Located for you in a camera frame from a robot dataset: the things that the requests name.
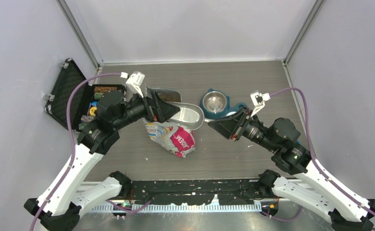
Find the metal food scoop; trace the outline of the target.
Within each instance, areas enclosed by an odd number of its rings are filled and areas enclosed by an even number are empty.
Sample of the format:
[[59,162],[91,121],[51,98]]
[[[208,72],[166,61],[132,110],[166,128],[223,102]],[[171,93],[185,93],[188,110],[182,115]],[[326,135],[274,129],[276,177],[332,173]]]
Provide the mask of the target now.
[[180,109],[178,113],[168,120],[170,123],[189,130],[197,130],[204,123],[204,113],[199,106],[190,103],[169,103]]

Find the white yellow pet food bag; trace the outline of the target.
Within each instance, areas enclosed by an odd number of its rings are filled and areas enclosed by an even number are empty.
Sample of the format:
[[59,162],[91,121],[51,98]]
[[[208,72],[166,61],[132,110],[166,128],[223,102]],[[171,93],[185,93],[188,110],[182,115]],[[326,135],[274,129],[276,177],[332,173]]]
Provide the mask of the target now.
[[[181,103],[182,98],[178,91],[164,88],[146,88],[146,95],[153,93],[166,102]],[[193,131],[177,126],[171,122],[158,123],[142,119],[145,129],[152,141],[171,152],[173,155],[185,158],[187,154],[196,149]]]

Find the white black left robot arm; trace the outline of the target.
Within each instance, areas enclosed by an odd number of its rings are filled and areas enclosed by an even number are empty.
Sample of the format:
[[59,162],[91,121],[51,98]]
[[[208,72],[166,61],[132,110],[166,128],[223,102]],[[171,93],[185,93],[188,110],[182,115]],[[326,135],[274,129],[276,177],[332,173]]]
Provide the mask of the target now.
[[119,140],[120,129],[142,118],[165,122],[179,111],[178,106],[163,101],[157,93],[151,98],[134,94],[130,100],[117,90],[104,93],[97,104],[96,119],[71,140],[72,154],[66,165],[41,196],[25,202],[25,209],[49,231],[71,231],[85,213],[102,202],[113,197],[126,199],[133,185],[119,171],[85,192],[78,193],[77,189]]

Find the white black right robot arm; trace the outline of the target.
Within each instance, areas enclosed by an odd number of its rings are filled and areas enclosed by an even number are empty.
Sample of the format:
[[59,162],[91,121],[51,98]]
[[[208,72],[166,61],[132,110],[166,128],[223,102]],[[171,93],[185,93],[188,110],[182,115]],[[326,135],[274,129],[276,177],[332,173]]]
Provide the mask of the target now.
[[259,175],[258,191],[263,197],[287,198],[320,215],[336,231],[372,231],[375,199],[366,199],[348,189],[298,143],[300,132],[287,118],[264,126],[248,108],[208,125],[228,140],[244,137],[273,153],[272,161],[282,171],[309,185],[303,188],[280,174],[265,170]]

